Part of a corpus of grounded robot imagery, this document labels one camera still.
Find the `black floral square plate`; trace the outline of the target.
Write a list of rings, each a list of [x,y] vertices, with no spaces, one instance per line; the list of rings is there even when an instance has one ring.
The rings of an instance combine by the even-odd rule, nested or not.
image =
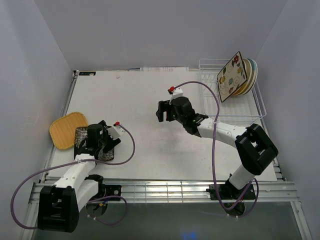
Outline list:
[[[95,159],[103,161],[103,162],[109,162],[112,161],[115,157],[114,148],[111,148],[107,151],[107,147],[104,144],[101,146],[98,150],[89,150],[86,146],[87,144],[87,133],[88,127],[82,126],[77,127],[75,130],[75,138],[74,138],[74,148],[73,148],[73,156],[80,154],[90,154],[95,157]]]

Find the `square floral cream plate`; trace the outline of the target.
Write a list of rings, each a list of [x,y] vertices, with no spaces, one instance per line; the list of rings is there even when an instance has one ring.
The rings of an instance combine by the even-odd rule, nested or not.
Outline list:
[[[242,54],[238,51],[217,74],[220,102],[223,103],[248,80]]]

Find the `cream and yellow round plate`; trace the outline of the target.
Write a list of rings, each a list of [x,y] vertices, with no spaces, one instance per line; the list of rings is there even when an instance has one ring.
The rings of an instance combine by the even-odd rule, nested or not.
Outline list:
[[[247,81],[233,94],[235,96],[244,95],[248,91],[248,89],[251,85],[253,74],[254,74],[254,70],[253,70],[254,63],[252,62],[252,60],[249,58],[245,58],[243,61],[245,64]]]

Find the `cream and blue round plate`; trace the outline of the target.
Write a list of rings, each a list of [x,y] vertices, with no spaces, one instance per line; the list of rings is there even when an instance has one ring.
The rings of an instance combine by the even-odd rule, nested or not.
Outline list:
[[[257,76],[258,76],[258,65],[256,63],[255,60],[253,59],[250,59],[248,58],[249,62],[251,63],[251,67],[252,67],[252,76],[251,76],[251,79],[250,79],[250,85],[246,91],[246,93],[249,93],[251,91],[251,89],[253,88],[253,86],[255,85],[256,83],[256,80],[257,80]]]

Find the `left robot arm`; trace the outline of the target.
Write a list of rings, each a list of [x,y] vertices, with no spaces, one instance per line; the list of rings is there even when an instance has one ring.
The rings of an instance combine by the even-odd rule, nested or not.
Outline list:
[[[73,232],[81,209],[91,200],[106,195],[103,178],[90,174],[98,161],[114,158],[114,148],[121,143],[124,130],[116,122],[77,127],[74,136],[74,164],[52,186],[44,186],[39,195],[37,226],[42,230]]]

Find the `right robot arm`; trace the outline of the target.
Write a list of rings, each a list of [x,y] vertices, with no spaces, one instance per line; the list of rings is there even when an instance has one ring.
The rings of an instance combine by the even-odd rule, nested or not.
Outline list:
[[[246,185],[259,176],[278,156],[279,151],[264,129],[253,123],[249,127],[227,123],[214,123],[207,115],[196,113],[187,97],[159,101],[156,116],[159,122],[177,121],[190,134],[200,138],[215,139],[235,148],[240,166],[218,192],[225,199],[237,199]]]

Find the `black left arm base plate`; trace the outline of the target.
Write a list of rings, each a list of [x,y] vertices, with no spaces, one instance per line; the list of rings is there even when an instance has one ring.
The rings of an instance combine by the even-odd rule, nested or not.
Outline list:
[[[109,197],[109,196],[121,196],[122,194],[122,186],[117,185],[108,185],[103,184],[102,185],[102,194],[101,197]]]

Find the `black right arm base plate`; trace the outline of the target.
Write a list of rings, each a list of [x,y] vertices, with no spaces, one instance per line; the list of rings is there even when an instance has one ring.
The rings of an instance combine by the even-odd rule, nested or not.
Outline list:
[[[234,218],[241,218],[251,213],[257,204],[257,196],[251,183],[241,189],[235,188],[230,184],[217,184],[217,192],[219,193],[222,201],[230,200],[232,202],[223,202],[225,208],[231,208],[233,204],[239,199],[234,208],[224,211]],[[245,200],[254,200],[249,210],[246,210]]]

